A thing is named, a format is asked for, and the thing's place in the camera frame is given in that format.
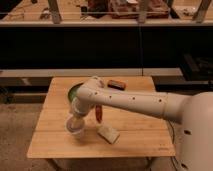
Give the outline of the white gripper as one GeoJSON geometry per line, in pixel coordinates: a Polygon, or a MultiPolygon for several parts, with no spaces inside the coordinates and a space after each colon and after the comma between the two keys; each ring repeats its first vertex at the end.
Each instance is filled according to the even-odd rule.
{"type": "Polygon", "coordinates": [[[73,100],[71,103],[71,110],[70,110],[72,116],[75,116],[77,118],[83,118],[86,116],[85,112],[81,112],[78,108],[78,101],[76,99],[73,100]]]}

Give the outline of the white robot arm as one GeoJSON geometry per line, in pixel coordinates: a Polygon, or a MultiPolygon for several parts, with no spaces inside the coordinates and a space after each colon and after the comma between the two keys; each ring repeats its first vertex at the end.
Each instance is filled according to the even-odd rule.
{"type": "Polygon", "coordinates": [[[105,105],[182,125],[179,171],[213,171],[213,92],[180,95],[167,92],[119,91],[104,87],[94,76],[72,87],[72,116],[67,128],[80,134],[84,117],[95,105],[105,105]]]}

